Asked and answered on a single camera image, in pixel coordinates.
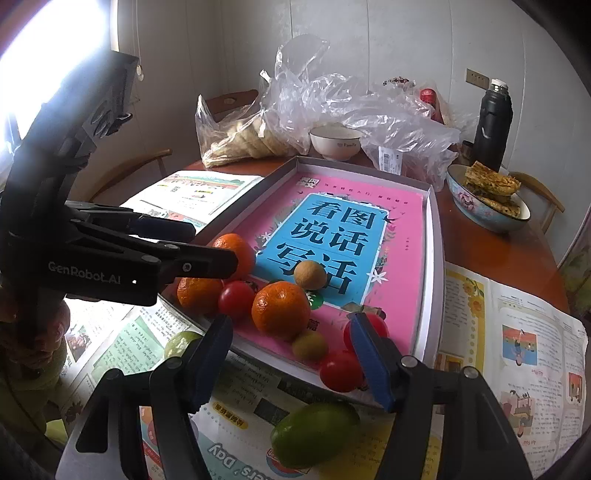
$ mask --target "floral bowl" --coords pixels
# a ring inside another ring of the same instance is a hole
[[[467,168],[465,165],[450,165],[446,177],[453,201],[464,215],[474,223],[496,233],[519,230],[527,223],[527,220],[530,219],[530,209],[516,193],[511,196],[511,200],[521,206],[520,218],[510,217],[489,207],[466,190],[462,184]]]

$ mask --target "chair backrest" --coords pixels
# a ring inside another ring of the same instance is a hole
[[[149,155],[142,155],[115,166],[107,171],[91,188],[90,194],[87,196],[88,202],[93,202],[101,193],[110,189],[112,186],[118,184],[121,180],[129,177],[132,173],[139,170],[144,165],[156,161],[158,169],[162,178],[168,176],[166,168],[164,167],[163,158],[172,155],[173,151],[170,148],[162,150]]]
[[[520,171],[509,172],[509,175],[519,180],[521,182],[522,187],[530,189],[532,192],[541,196],[550,203],[550,208],[548,209],[545,217],[543,217],[540,224],[542,232],[546,233],[548,231],[548,228],[550,227],[550,223],[552,223],[552,219],[554,218],[556,212],[559,210],[560,212],[564,213],[564,205],[560,203],[558,198],[554,196],[554,194],[548,189],[546,185],[544,185],[542,182],[532,177],[531,175]]]
[[[209,112],[213,119],[219,122],[227,114],[245,105],[250,105],[256,100],[258,90],[248,90],[247,92],[226,93],[209,100],[205,100]]]

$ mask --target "tangerine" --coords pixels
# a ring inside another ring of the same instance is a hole
[[[278,281],[256,294],[251,314],[261,333],[289,341],[307,327],[310,302],[299,286]]]
[[[226,233],[226,235],[218,237],[212,246],[232,250],[238,258],[236,271],[226,281],[245,278],[255,267],[256,255],[254,249],[237,233]]]
[[[210,314],[217,310],[217,299],[222,292],[218,278],[181,278],[177,298],[184,309],[194,314]]]

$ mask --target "person's hand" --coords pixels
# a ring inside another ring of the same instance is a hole
[[[17,305],[14,298],[0,286],[0,348],[9,360],[32,369],[42,368],[51,362],[53,352],[61,345],[64,334],[70,328],[70,309],[62,302],[47,331],[35,338],[35,347],[21,345],[15,335]]]

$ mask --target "red bottle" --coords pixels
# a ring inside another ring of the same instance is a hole
[[[431,115],[431,120],[435,120],[440,124],[443,123],[443,117],[441,116],[441,110],[439,109],[439,100],[437,99],[437,93],[432,88],[424,88],[421,90],[420,99],[428,103],[433,107],[433,114]]]

